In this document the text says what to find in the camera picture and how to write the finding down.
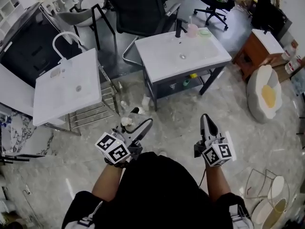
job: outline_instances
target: white countertop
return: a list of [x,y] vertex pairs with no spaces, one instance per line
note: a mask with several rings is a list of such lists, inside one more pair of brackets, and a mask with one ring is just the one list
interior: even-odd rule
[[[207,28],[199,30],[209,32]],[[190,38],[182,31],[181,37],[176,38],[173,31],[137,40],[135,44],[152,83],[232,59],[213,34]]]
[[252,32],[257,36],[257,38],[261,41],[264,47],[267,49],[268,53],[284,53],[281,45],[275,39],[275,37],[271,34],[270,31],[267,34],[264,34],[264,31],[258,29],[252,29]]
[[[53,119],[102,101],[97,52],[91,49],[56,66],[36,79],[33,124]],[[60,73],[51,78],[51,73]]]

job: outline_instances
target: gray floor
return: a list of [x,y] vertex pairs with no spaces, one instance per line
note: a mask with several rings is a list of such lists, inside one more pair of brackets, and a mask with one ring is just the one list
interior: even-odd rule
[[[142,72],[131,73],[118,79],[123,90],[118,100],[125,100],[129,108],[140,106],[145,87]],[[193,146],[200,139],[199,118],[207,113],[227,135],[229,132],[236,161],[222,166],[232,192],[244,196],[247,178],[256,168],[266,168],[282,175],[290,187],[290,201],[295,195],[297,203],[289,204],[284,221],[293,215],[302,202],[299,187],[303,181],[302,145],[295,134],[299,129],[299,115],[304,102],[296,97],[290,81],[282,86],[283,106],[274,120],[257,123],[251,116],[246,102],[245,83],[239,69],[228,66],[207,92],[200,96],[199,88],[186,90],[159,100],[157,112],[147,112],[153,119],[153,127],[143,139],[144,151],[166,151],[168,156],[181,163],[199,183],[204,171],[202,158],[194,159]],[[33,216],[22,190],[27,184],[32,192],[26,198],[45,228],[60,228],[65,212],[78,191],[91,191],[96,179],[105,167],[102,155],[94,143],[104,131],[114,127],[116,120],[108,118],[81,128],[81,137],[54,134],[51,148],[56,156],[33,159],[28,163],[15,163],[1,168],[7,180],[7,192],[23,216]],[[263,178],[251,178],[255,192]],[[207,191],[204,179],[202,189]],[[257,199],[245,199],[249,212],[258,203]]]
[[[71,1],[64,0],[66,7],[71,7]],[[189,16],[192,16],[193,23],[199,28],[205,26],[205,20],[207,16],[203,12],[198,12],[197,15],[193,14],[194,9],[206,9],[206,5],[200,0],[168,0],[168,10],[176,2],[181,3],[178,17],[189,21]],[[116,31],[116,14],[115,12],[107,11],[106,16],[111,23],[113,29]],[[224,31],[224,25],[215,17],[211,18],[209,30],[220,41],[224,48],[233,56],[239,51],[246,39],[251,33],[252,26],[248,14],[245,11],[240,10],[237,6],[227,13],[227,24],[229,29]],[[101,50],[98,52],[99,61],[104,65],[105,71],[111,79],[123,76],[132,72],[141,70],[140,66],[130,65],[123,61],[122,54],[131,41],[134,39],[134,35],[127,33],[116,32],[116,40],[107,27],[103,19],[97,21],[98,36],[101,44]],[[79,28],[80,38],[85,41],[88,48],[96,47],[94,32],[89,28]],[[127,56],[136,62],[141,62],[140,56],[135,47],[133,47]]]

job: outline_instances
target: marble slab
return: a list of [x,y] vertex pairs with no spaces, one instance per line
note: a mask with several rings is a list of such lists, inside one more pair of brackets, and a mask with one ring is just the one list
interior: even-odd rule
[[2,153],[7,155],[48,155],[53,130],[33,125],[28,117],[13,113],[11,124],[1,128]]

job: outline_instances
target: shoe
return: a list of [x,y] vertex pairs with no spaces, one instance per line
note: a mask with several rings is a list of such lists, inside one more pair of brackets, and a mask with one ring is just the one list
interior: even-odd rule
[[164,156],[164,157],[167,157],[167,153],[166,153],[165,151],[159,152],[159,153],[158,153],[158,156],[160,156],[160,155],[162,155],[162,156]]

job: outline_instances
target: pink cup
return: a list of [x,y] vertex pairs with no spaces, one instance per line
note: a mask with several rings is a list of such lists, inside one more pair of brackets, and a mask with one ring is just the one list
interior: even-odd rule
[[197,25],[194,24],[188,24],[187,25],[187,36],[188,37],[196,37],[198,32],[198,27]]

